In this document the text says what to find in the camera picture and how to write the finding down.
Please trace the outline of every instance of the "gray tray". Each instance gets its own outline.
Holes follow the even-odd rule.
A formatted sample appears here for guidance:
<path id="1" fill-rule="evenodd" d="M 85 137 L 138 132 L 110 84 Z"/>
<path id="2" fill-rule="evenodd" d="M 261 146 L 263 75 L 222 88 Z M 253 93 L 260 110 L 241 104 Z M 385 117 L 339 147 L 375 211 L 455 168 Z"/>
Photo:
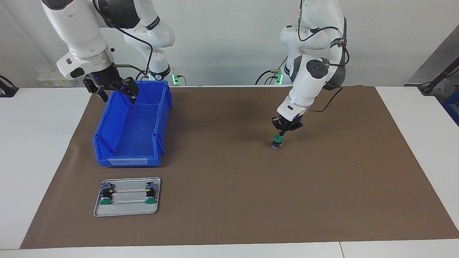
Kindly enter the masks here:
<path id="1" fill-rule="evenodd" d="M 148 182 L 154 182 L 155 185 L 155 204 L 145 203 L 145 184 Z M 95 217 L 152 214 L 158 210 L 161 186 L 159 177 L 107 179 L 102 183 L 112 183 L 114 185 L 112 203 L 108 205 L 99 204 L 101 195 L 98 193 L 94 207 Z"/>

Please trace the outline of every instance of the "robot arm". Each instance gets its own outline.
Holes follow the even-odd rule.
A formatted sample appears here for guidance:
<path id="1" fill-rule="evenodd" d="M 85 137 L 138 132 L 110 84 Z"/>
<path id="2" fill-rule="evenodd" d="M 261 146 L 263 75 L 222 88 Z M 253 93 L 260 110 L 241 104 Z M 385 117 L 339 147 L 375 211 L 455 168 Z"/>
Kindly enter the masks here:
<path id="1" fill-rule="evenodd" d="M 280 147 L 285 132 L 303 126 L 301 118 L 322 88 L 332 90 L 341 86 L 346 75 L 347 28 L 340 0 L 303 0 L 299 18 L 307 26 L 287 26 L 281 34 L 281 40 L 289 51 L 284 71 L 290 76 L 293 87 L 277 109 L 280 116 L 272 119 L 279 131 L 272 144 L 275 150 Z M 337 30 L 321 29 L 326 27 Z M 312 57 L 303 51 L 321 50 L 328 46 L 329 59 Z"/>
<path id="2" fill-rule="evenodd" d="M 151 0 L 140 0 L 140 11 L 142 18 L 139 25 L 126 30 L 126 32 L 146 39 L 153 45 L 153 54 L 149 65 L 150 79 L 166 80 L 169 85 L 179 85 L 177 72 L 169 65 L 166 55 L 160 49 L 174 44 L 175 34 L 173 30 L 161 21 Z M 139 51 L 146 60 L 150 58 L 150 48 L 147 45 L 127 35 L 124 36 L 124 39 L 128 45 Z"/>
<path id="3" fill-rule="evenodd" d="M 96 11 L 94 3 L 103 17 Z M 42 6 L 69 48 L 69 52 L 57 62 L 57 67 L 69 80 L 87 75 L 84 79 L 86 88 L 104 101 L 108 99 L 104 90 L 115 90 L 129 96 L 135 103 L 139 88 L 132 77 L 120 77 L 100 27 L 134 29 L 142 24 L 152 35 L 148 40 L 153 44 L 168 45 L 164 42 L 170 37 L 172 43 L 169 45 L 172 45 L 175 39 L 169 27 L 160 26 L 151 0 L 42 0 Z M 148 45 L 143 47 L 150 52 Z"/>

